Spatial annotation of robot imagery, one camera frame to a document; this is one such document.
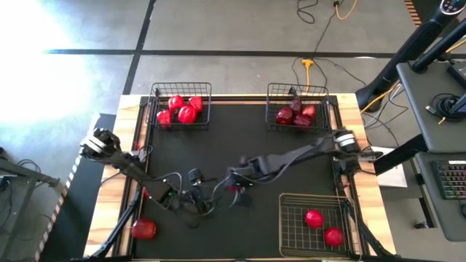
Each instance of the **black metal frame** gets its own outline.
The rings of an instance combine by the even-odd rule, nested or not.
[[[4,171],[7,174],[13,174],[14,176],[31,178],[36,181],[48,183],[49,186],[56,186],[60,181],[59,178],[52,178],[49,175],[44,175],[41,172],[33,171],[25,167],[21,167],[17,164],[8,162],[6,159],[0,158],[0,171]]]
[[[377,175],[380,175],[392,168],[410,160],[419,152],[427,152],[427,146],[422,134],[419,134],[408,142],[395,148],[395,150],[377,159],[374,168]]]

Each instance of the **concrete floor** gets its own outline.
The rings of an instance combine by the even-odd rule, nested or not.
[[[12,3],[2,18],[7,20],[2,22],[17,26],[7,31],[17,41],[2,45],[10,49],[20,47],[23,52],[4,54],[2,63],[8,69],[2,77],[0,98],[0,109],[4,112],[0,115],[0,145],[12,159],[33,159],[43,172],[66,179],[94,115],[116,113],[133,57],[40,55],[39,50],[135,49],[148,3],[149,0],[49,0],[30,1],[26,7],[24,3],[21,6]],[[347,12],[349,5],[347,0],[342,12]],[[296,16],[296,0],[158,0],[143,48],[308,52],[315,48],[333,14],[332,1],[321,1],[310,12],[316,18],[314,25]],[[403,0],[360,0],[350,18],[332,20],[319,51],[396,52],[414,29]],[[293,57],[143,55],[131,94],[148,94],[153,82],[171,81],[210,82],[214,93],[264,93],[270,82],[296,82],[291,70],[293,60]],[[366,83],[387,62],[362,58],[331,60]],[[327,76],[330,92],[354,92],[363,86],[328,61],[317,62]],[[304,83],[305,71],[299,61],[295,68],[299,81]],[[311,83],[324,84],[323,75],[315,66],[311,70]],[[408,106],[404,94],[396,97],[395,102]],[[24,103],[33,110],[25,110]],[[388,106],[381,120],[387,121],[399,111]],[[388,126],[399,143],[419,132],[411,111]],[[395,146],[383,127],[369,130],[368,137],[376,146]],[[29,234],[44,230],[47,220],[34,218],[40,213],[52,213],[60,191],[60,187],[40,187],[34,192],[31,203],[34,208],[29,209],[27,219],[36,222],[25,223],[22,231]],[[399,254],[460,261],[465,243],[447,242],[438,229],[411,228],[411,222],[420,219],[417,201],[387,200],[386,206]],[[39,239],[18,245],[10,259],[33,256]]]

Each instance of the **metal basket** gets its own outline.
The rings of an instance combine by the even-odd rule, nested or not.
[[[277,112],[289,105],[296,93],[303,107],[316,106],[316,116],[310,127],[278,124],[275,121]],[[266,119],[269,131],[330,132],[331,122],[328,111],[328,90],[325,87],[300,84],[270,83],[267,87]]]
[[[180,95],[185,104],[193,96],[200,96],[203,100],[203,110],[197,114],[196,122],[192,124],[180,123],[176,115],[172,116],[170,127],[161,127],[157,121],[157,113],[168,110],[168,99],[174,95]],[[178,82],[178,83],[154,83],[149,95],[149,114],[146,123],[154,125],[160,130],[207,130],[210,118],[210,99],[212,86],[204,82]]]
[[[281,194],[279,209],[282,256],[338,261],[350,259],[350,254],[360,250],[360,247],[353,246],[352,233],[358,233],[358,228],[352,229],[352,220],[340,205],[346,199],[348,198],[344,196]],[[308,227],[305,222],[308,210],[319,210],[322,213],[325,222],[321,229]],[[343,231],[343,245],[331,247],[325,243],[324,232],[330,227],[337,227]]]

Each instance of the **black mat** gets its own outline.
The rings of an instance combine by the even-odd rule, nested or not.
[[[113,130],[115,119],[115,115],[101,114],[95,127]],[[81,159],[49,239],[45,243],[40,261],[64,261],[82,257],[103,167],[103,164]]]
[[[281,154],[313,143],[322,135],[267,132],[264,119],[264,105],[213,105],[208,131],[156,130],[149,172],[152,175],[180,172],[186,177],[188,171],[198,167],[205,178],[224,178],[226,168],[237,166],[242,155]],[[248,189],[253,197],[251,207],[219,210],[197,229],[188,229],[174,214],[153,203],[144,203],[141,217],[156,222],[157,235],[136,241],[135,257],[279,258],[279,195],[284,192],[334,195],[332,174],[328,156],[291,167],[275,183]],[[231,193],[225,191],[224,195],[226,202],[231,201]]]

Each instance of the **basket of apples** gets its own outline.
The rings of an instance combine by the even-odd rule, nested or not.
[[[155,83],[147,123],[160,130],[206,130],[210,116],[209,83]]]
[[[272,131],[330,132],[325,87],[269,84],[266,123]]]

